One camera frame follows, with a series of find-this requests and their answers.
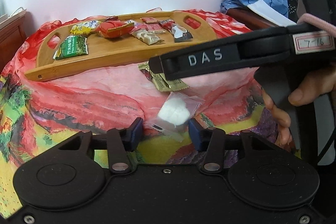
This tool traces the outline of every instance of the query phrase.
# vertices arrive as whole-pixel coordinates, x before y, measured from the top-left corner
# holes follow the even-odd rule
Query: human hand
[[[332,90],[336,90],[336,65],[308,73],[299,87],[290,94],[288,100],[294,106],[307,105],[318,96]],[[271,97],[264,90],[262,96],[266,108],[278,123],[279,134],[276,145],[284,147],[293,140],[289,132],[291,119],[287,112],[276,107]]]

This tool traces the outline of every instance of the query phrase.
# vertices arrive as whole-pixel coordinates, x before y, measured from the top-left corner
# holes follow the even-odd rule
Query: green snack packet
[[[86,37],[71,35],[67,37],[54,54],[55,60],[88,54]]]

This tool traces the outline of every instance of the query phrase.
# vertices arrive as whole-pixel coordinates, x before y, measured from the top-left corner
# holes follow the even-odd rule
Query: black strap
[[[314,166],[316,166],[320,160],[322,160],[322,158],[324,157],[324,155],[327,153],[328,149],[330,148],[330,146],[332,145],[333,141],[335,141],[336,139],[336,127],[334,128],[334,131],[332,132],[332,134],[330,135],[327,143],[325,144],[325,146],[323,147],[322,151],[320,152],[320,154],[317,156],[316,160],[315,160],[315,164]]]

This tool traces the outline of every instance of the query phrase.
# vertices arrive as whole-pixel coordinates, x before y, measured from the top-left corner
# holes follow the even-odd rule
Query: red candy wrapper
[[[129,23],[134,23],[134,28],[129,32],[129,34],[132,34],[133,32],[135,31],[138,31],[138,30],[141,30],[141,29],[144,29],[146,30],[147,28],[147,25],[144,24],[144,23],[141,23],[141,22],[137,22],[135,20],[127,20],[127,21],[124,21],[126,24],[129,24]]]
[[[147,24],[153,24],[153,23],[159,23],[160,20],[154,18],[154,17],[143,17],[141,20]]]
[[[146,29],[148,31],[159,31],[159,30],[163,30],[163,28],[160,26],[160,24],[146,24]]]
[[[193,35],[185,28],[177,25],[172,19],[167,19],[160,22],[162,28],[170,31],[174,36],[174,42],[186,42],[193,39]]]
[[[122,21],[105,21],[102,22],[93,32],[96,32],[105,38],[117,38],[124,34],[128,34],[133,29],[133,22],[126,24]]]
[[[118,20],[118,16],[111,16],[111,17],[105,18],[105,21],[115,21],[115,20]]]

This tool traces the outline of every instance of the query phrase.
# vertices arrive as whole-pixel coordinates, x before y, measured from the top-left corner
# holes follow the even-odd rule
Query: label sticker
[[[332,51],[334,38],[325,31],[307,32],[293,35],[296,54]]]

